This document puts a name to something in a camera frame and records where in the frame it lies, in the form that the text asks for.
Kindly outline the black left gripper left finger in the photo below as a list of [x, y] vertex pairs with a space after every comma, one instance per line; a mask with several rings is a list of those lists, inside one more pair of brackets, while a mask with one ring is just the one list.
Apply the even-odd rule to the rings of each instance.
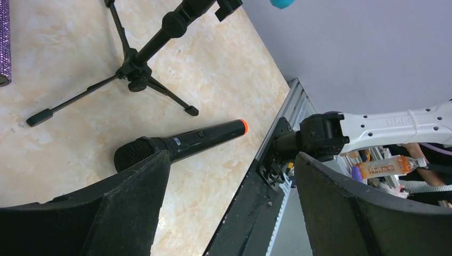
[[170, 165], [160, 151], [49, 202], [1, 208], [1, 255], [149, 255]]

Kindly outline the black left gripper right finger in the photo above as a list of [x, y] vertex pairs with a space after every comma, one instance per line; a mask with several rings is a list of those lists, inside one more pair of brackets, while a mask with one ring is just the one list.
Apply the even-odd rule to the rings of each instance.
[[302, 152], [295, 177], [314, 255], [451, 255], [451, 209], [392, 196]]

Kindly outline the black tripod microphone stand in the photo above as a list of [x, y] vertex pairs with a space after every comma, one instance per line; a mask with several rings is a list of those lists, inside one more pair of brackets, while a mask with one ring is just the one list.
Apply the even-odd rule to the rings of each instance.
[[153, 90], [168, 96], [177, 104], [183, 107], [184, 111], [197, 116], [199, 111], [196, 107], [187, 104], [177, 95], [166, 88], [162, 83], [152, 77], [152, 70], [147, 62], [160, 49], [162, 49], [170, 40], [182, 37], [190, 24], [204, 15], [214, 4], [214, 1], [182, 1], [175, 10], [168, 12], [162, 19], [162, 27], [139, 51], [131, 48], [125, 29], [122, 26], [114, 1], [106, 1], [105, 5], [109, 8], [113, 17], [120, 41], [122, 43], [124, 61], [117, 69], [115, 74], [103, 81], [89, 86], [84, 92], [72, 97], [71, 99], [59, 104], [54, 108], [46, 108], [26, 120], [30, 127], [50, 119], [54, 113], [78, 101], [79, 99], [93, 93], [101, 87], [116, 79], [125, 79], [128, 81], [128, 89], [131, 92], [140, 92], [150, 87]]

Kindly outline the purple glitter microphone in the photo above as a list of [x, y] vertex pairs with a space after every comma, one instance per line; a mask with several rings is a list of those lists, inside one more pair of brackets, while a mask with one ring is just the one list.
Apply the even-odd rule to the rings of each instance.
[[12, 80], [10, 5], [8, 0], [1, 0], [1, 87]]

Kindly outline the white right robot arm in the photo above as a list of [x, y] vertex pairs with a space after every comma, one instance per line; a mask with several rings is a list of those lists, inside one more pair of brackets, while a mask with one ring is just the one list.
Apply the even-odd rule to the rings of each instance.
[[282, 159], [304, 152], [320, 162], [364, 148], [407, 143], [451, 144], [451, 101], [383, 114], [314, 114], [298, 131], [273, 141]]

